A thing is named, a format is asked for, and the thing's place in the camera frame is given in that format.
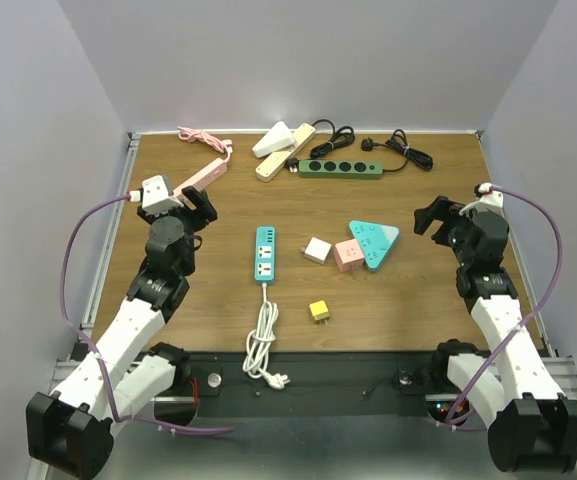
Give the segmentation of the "teal triangular power strip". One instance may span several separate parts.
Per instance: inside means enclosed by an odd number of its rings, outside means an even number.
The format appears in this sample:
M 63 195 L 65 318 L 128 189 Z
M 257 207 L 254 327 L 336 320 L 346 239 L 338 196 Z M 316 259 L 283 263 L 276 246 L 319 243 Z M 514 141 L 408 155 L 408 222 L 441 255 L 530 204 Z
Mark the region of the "teal triangular power strip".
M 359 243 L 370 272 L 377 272 L 382 267 L 400 236 L 396 226 L 360 220 L 350 221 L 349 230 Z

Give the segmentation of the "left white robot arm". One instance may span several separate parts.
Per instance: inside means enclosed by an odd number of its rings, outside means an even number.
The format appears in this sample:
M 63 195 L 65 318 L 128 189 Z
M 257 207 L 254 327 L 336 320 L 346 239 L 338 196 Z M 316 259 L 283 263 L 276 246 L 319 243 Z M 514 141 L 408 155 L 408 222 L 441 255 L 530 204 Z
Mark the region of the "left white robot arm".
M 199 231 L 216 221 L 206 192 L 186 187 L 184 205 L 159 206 L 145 188 L 123 195 L 138 203 L 149 226 L 146 256 L 119 310 L 98 342 L 78 330 L 87 344 L 84 360 L 50 393 L 35 394 L 26 406 L 31 457 L 77 479 L 93 479 L 107 463 L 115 438 L 162 392 L 199 392 L 189 354 L 160 342 L 145 345 L 172 318 L 189 290 Z

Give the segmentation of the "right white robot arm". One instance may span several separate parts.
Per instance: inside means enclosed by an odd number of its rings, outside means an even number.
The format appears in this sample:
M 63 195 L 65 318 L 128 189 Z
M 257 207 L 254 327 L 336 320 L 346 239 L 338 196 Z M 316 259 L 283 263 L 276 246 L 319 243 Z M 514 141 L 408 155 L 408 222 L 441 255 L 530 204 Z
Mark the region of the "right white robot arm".
M 457 291 L 490 349 L 482 357 L 470 346 L 446 342 L 428 378 L 440 390 L 459 391 L 445 418 L 449 427 L 462 422 L 462 405 L 479 415 L 498 470 L 569 472 L 577 462 L 577 399 L 552 378 L 526 328 L 502 265 L 510 233 L 502 210 L 502 191 L 485 186 L 467 205 L 439 196 L 414 213 L 418 235 L 439 222 L 432 239 L 454 253 Z

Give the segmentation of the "pink cube socket adapter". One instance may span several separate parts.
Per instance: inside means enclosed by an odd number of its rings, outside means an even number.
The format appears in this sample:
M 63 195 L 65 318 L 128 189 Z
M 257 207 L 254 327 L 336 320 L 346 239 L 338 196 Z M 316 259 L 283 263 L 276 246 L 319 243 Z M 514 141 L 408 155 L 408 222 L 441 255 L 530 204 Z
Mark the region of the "pink cube socket adapter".
M 360 269 L 365 261 L 363 251 L 356 239 L 338 242 L 333 248 L 334 259 L 341 273 Z

